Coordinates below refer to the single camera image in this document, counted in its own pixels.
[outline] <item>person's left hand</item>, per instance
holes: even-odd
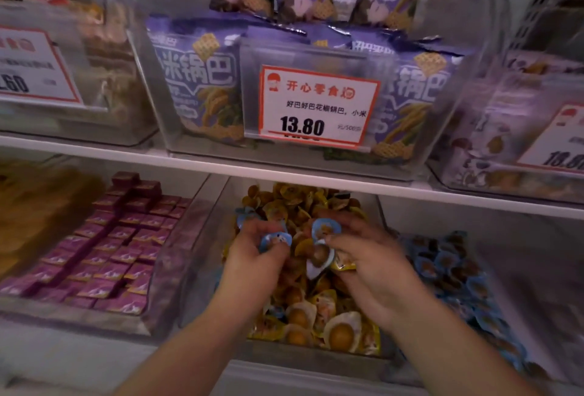
[[[260,254],[261,238],[282,231],[280,223],[245,221],[231,244],[219,288],[209,307],[224,315],[241,328],[247,326],[274,292],[280,271],[290,255],[290,247],[283,242]]]

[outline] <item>stack of pink boxes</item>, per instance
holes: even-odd
[[[162,194],[159,181],[117,172],[85,223],[0,294],[140,315],[158,253],[191,199]]]

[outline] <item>person's right hand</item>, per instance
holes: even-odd
[[[338,272],[359,308],[380,327],[391,332],[396,318],[409,306],[430,296],[398,242],[385,230],[348,212],[319,211],[318,217],[341,224],[343,234],[326,243],[348,253],[357,270]]]

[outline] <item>red mushroom logo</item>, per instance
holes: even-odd
[[[267,86],[271,92],[277,92],[280,89],[280,75],[277,73],[267,75]]]
[[[559,114],[559,122],[556,124],[558,127],[565,127],[567,120],[573,118],[578,114],[576,109],[566,109]]]

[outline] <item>red border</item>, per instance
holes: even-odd
[[[537,140],[541,137],[541,135],[543,135],[547,129],[551,126],[551,124],[554,123],[554,121],[557,120],[557,117],[559,116],[560,112],[562,112],[562,110],[564,110],[566,108],[566,106],[578,106],[578,107],[584,107],[584,103],[582,102],[569,102],[566,104],[562,104],[562,106],[555,112],[555,114],[552,116],[552,119],[550,120],[550,122],[547,124],[547,126],[544,128],[544,131],[540,133],[540,135],[537,137],[537,139],[535,141],[533,141],[533,144],[531,144],[527,150],[525,150],[521,156],[519,156],[517,158],[517,161],[515,163],[515,165],[519,166],[519,167],[527,167],[527,168],[536,168],[538,170],[545,170],[548,172],[564,172],[564,173],[577,173],[579,175],[583,174],[584,171],[582,170],[572,170],[569,168],[557,168],[557,167],[546,167],[544,165],[532,165],[532,164],[521,164],[519,162],[519,160],[525,156],[527,154],[527,152],[529,152],[529,150],[531,150],[531,148],[535,145],[535,143],[537,142]]]
[[[45,36],[45,38],[47,39],[48,47],[53,52],[53,56],[55,57],[55,60],[57,61],[57,64],[61,68],[61,72],[63,73],[63,76],[65,76],[65,80],[67,81],[67,85],[69,86],[69,89],[71,90],[71,93],[73,93],[74,98],[73,99],[70,99],[70,98],[65,98],[65,97],[48,97],[48,96],[39,96],[39,95],[21,95],[19,93],[10,93],[9,94],[10,96],[31,97],[31,98],[35,98],[35,99],[45,99],[45,100],[52,100],[52,101],[75,102],[77,104],[82,104],[81,99],[79,99],[79,97],[77,97],[77,91],[75,90],[75,88],[73,87],[73,84],[71,83],[71,80],[69,79],[69,75],[67,74],[67,71],[65,70],[65,66],[62,63],[62,61],[59,59],[59,55],[57,55],[57,52],[55,52],[55,47],[53,46],[53,42],[51,41],[51,38],[49,38],[48,33],[46,31],[40,30],[40,29],[15,29],[13,27],[3,26],[2,24],[0,24],[0,29],[15,30],[15,31],[34,31],[34,32],[37,32],[37,33],[43,33],[44,36]]]
[[[258,119],[259,133],[258,134],[260,136],[270,138],[270,139],[279,139],[282,141],[292,141],[292,142],[298,142],[298,140],[294,139],[294,138],[284,138],[284,137],[262,135],[262,130],[263,130],[263,89],[264,89],[263,80],[264,80],[264,75],[265,75],[266,70],[280,70],[280,71],[284,71],[284,72],[293,72],[293,73],[295,72],[295,73],[300,73],[300,74],[305,74],[305,75],[326,76],[327,78],[348,79],[350,81],[375,83],[376,84],[375,93],[373,94],[373,98],[371,99],[371,103],[369,104],[369,113],[367,114],[367,118],[365,118],[365,125],[363,126],[363,131],[361,132],[361,137],[359,138],[358,142],[339,141],[339,140],[328,139],[328,138],[318,138],[319,141],[324,141],[325,143],[327,143],[327,142],[341,142],[341,143],[349,144],[349,145],[328,145],[329,147],[355,149],[355,148],[361,146],[361,144],[363,143],[363,140],[365,139],[365,134],[367,133],[367,127],[369,126],[369,120],[371,119],[371,113],[373,112],[373,103],[376,101],[377,96],[379,95],[379,89],[381,86],[380,81],[374,81],[372,79],[365,79],[365,78],[353,78],[351,76],[338,76],[338,75],[332,75],[330,73],[312,72],[309,70],[301,70],[301,69],[296,69],[296,68],[276,67],[273,65],[263,65],[262,70],[260,71],[260,74],[259,74],[259,119]],[[294,135],[294,136],[298,136],[300,138],[306,138],[305,135],[296,135],[294,133],[285,133],[285,132],[281,132],[281,131],[271,131],[271,130],[268,130],[267,132],[274,133],[274,134],[282,134],[282,135]],[[310,142],[310,140],[306,140],[305,142],[307,144],[314,145],[314,143]]]

